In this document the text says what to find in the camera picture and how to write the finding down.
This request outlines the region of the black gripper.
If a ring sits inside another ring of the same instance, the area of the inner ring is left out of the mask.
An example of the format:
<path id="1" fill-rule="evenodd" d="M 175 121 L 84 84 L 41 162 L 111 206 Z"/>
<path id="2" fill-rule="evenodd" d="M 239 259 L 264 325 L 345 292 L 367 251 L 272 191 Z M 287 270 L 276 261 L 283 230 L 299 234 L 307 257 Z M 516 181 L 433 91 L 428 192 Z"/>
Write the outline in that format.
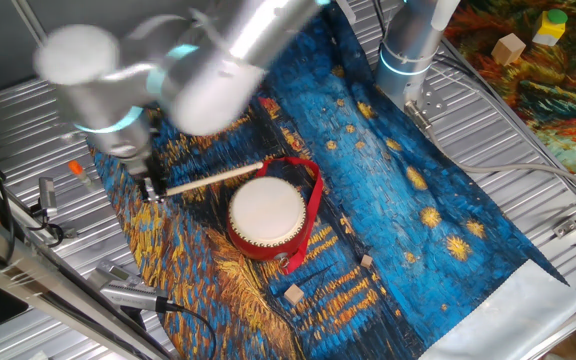
<path id="1" fill-rule="evenodd" d="M 155 193 L 155 200 L 162 201 L 167 196 L 167 182 L 159 155 L 153 150 L 143 150 L 135 155 L 135 160 L 135 181 L 143 200 L 152 202 Z"/>

